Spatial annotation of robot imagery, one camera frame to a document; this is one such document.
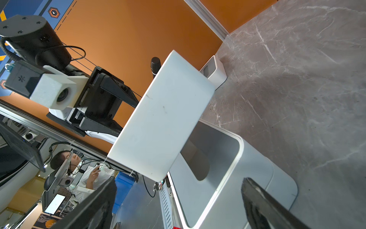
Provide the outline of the grey lid tissue box back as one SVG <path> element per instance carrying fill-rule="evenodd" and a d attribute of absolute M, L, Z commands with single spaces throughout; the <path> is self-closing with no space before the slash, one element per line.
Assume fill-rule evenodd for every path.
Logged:
<path fill-rule="evenodd" d="M 162 180 L 213 97 L 215 87 L 172 51 L 108 153 L 153 181 Z"/>

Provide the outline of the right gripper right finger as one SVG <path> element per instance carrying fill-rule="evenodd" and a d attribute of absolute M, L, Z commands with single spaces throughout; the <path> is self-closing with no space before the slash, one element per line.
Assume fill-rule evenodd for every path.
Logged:
<path fill-rule="evenodd" d="M 251 178 L 243 179 L 241 193 L 252 229 L 309 229 Z"/>

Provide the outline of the grey lid tissue box front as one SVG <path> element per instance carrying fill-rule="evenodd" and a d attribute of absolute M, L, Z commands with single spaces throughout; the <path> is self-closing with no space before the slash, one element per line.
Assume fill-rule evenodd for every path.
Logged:
<path fill-rule="evenodd" d="M 293 178 L 241 136 L 199 121 L 168 174 L 185 229 L 248 229 L 241 194 L 253 179 L 289 210 L 298 187 Z"/>

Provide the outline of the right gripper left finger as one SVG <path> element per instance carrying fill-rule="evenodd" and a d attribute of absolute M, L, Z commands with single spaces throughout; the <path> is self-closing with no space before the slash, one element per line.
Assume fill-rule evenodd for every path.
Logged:
<path fill-rule="evenodd" d="M 52 229 L 109 229 L 117 187 L 110 177 L 73 211 L 51 226 Z"/>

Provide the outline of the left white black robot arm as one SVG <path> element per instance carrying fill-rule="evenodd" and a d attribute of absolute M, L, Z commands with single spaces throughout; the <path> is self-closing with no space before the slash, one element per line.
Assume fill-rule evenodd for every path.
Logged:
<path fill-rule="evenodd" d="M 11 59 L 5 87 L 48 108 L 49 119 L 80 136 L 115 143 L 121 103 L 138 105 L 133 91 L 105 69 L 86 74 L 73 66 L 69 47 L 42 16 L 1 22 L 1 49 Z"/>

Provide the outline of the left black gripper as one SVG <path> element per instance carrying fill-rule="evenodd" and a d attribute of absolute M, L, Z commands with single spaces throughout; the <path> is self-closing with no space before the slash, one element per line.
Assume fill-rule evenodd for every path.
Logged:
<path fill-rule="evenodd" d="M 95 67 L 77 104 L 66 112 L 66 119 L 51 112 L 47 118 L 82 137 L 88 131 L 118 137 L 123 128 L 113 118 L 122 102 L 136 108 L 139 100 L 122 80 Z"/>

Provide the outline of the grey lid tissue box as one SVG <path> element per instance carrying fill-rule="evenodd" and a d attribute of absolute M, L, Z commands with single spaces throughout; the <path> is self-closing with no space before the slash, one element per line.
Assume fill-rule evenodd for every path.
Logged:
<path fill-rule="evenodd" d="M 248 229 L 241 194 L 253 179 L 289 210 L 298 187 L 293 178 L 241 136 L 199 121 L 168 174 L 185 229 Z"/>
<path fill-rule="evenodd" d="M 172 51 L 108 153 L 153 181 L 162 180 L 213 97 L 215 87 Z"/>
<path fill-rule="evenodd" d="M 227 80 L 223 63 L 215 55 L 201 68 L 200 73 L 215 86 L 216 90 Z"/>

